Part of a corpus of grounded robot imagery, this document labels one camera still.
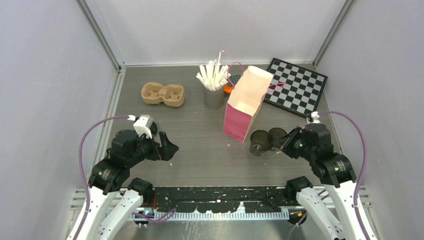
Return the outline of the black paper coffee cup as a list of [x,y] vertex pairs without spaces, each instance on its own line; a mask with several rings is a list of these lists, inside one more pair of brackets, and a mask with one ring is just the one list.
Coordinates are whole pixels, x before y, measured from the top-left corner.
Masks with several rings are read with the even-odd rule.
[[249,152],[253,156],[259,157],[272,149],[272,141],[273,137],[268,131],[256,130],[250,135]]

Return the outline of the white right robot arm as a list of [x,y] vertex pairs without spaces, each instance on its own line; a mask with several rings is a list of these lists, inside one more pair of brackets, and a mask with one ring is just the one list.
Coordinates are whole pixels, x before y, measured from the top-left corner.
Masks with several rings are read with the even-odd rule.
[[323,184],[337,216],[325,206],[310,181],[297,177],[286,182],[285,198],[301,205],[329,240],[375,240],[377,237],[359,197],[359,179],[350,160],[334,151],[330,131],[324,124],[309,123],[275,139],[273,147],[292,159],[308,161]]

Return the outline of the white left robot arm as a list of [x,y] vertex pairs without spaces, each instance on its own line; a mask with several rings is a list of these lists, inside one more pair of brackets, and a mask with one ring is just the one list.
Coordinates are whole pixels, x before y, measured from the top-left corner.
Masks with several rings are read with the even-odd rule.
[[153,185],[134,178],[121,201],[106,215],[113,199],[119,195],[123,183],[130,177],[130,169],[142,162],[169,161],[179,150],[164,131],[159,132],[160,142],[145,133],[121,130],[113,138],[106,157],[91,172],[82,210],[70,231],[70,240],[110,240],[138,207],[148,207],[155,198]]

